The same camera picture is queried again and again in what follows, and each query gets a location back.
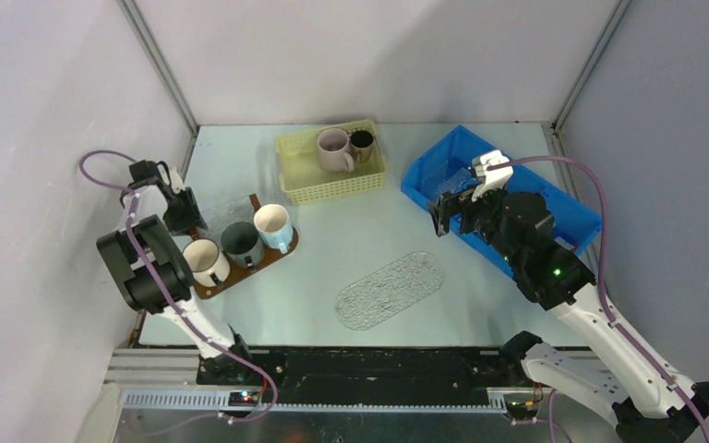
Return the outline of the clear container with brown lid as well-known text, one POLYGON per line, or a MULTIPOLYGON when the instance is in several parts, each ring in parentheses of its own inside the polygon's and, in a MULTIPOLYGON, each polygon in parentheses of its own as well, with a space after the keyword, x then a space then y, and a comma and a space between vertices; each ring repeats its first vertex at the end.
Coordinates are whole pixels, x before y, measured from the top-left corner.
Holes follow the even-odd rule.
POLYGON ((249 196, 211 201, 200 209, 207 227, 198 231, 213 240, 219 240, 223 231, 236 222, 252 222, 256 212, 249 196))

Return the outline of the white ribbed mug black rim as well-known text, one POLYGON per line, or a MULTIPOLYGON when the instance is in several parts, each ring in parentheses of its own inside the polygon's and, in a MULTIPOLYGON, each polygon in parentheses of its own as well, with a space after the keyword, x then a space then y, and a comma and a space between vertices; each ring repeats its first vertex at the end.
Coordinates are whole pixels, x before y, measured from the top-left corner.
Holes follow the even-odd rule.
POLYGON ((205 287, 222 288, 230 274, 230 264, 218 245, 207 238, 193 240, 182 251, 194 279, 205 287))

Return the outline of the dark grey mug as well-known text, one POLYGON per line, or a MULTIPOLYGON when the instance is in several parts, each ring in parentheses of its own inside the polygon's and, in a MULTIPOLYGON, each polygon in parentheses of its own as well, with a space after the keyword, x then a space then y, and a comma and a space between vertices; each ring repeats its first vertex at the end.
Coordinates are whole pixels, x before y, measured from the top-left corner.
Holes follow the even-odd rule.
POLYGON ((223 253, 239 268, 256 271, 265 256, 265 246, 257 228, 250 222, 229 225, 221 235, 223 253))

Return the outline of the light blue mug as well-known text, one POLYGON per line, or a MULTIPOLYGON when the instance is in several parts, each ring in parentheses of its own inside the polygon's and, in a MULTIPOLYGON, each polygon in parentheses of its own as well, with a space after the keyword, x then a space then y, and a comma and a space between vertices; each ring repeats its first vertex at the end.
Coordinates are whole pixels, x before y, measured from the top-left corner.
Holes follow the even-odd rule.
POLYGON ((288 254, 294 240, 294 227, 288 210, 279 204, 261 206, 253 216, 253 224, 265 246, 288 254))

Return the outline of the pink mug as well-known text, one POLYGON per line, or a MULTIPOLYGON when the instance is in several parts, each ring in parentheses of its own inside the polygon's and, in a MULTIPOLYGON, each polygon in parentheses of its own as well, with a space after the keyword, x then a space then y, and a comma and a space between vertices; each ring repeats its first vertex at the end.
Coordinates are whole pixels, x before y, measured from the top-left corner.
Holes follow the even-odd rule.
POLYGON ((324 129, 318 135, 317 154, 318 163, 326 172, 351 173, 355 169, 349 135, 339 127, 324 129))

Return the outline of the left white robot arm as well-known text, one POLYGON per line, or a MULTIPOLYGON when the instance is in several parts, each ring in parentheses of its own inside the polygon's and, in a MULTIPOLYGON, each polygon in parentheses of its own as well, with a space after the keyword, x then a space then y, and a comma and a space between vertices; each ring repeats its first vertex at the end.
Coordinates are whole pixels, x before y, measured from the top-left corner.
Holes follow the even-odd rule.
POLYGON ((129 191, 120 224, 96 242, 99 254, 130 308, 169 320, 193 341, 202 361, 222 358, 220 373, 244 384, 255 360, 239 334, 208 317, 192 270, 163 222, 168 209, 169 198, 157 185, 129 191))

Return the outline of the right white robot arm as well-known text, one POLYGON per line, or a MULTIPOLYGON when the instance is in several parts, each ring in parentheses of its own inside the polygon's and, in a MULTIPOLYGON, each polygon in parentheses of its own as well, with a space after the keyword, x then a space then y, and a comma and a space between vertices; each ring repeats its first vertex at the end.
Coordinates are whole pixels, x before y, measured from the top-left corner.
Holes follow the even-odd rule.
POLYGON ((593 272, 556 242, 555 217, 538 193, 489 190, 444 193, 427 205, 438 236, 459 218, 459 233, 476 233, 511 268, 524 297, 580 334, 607 373, 569 361, 538 336, 522 331, 501 348, 503 379, 530 379, 554 388, 608 421, 622 442, 684 442, 695 430, 709 437, 709 382, 681 374, 636 331, 593 272))

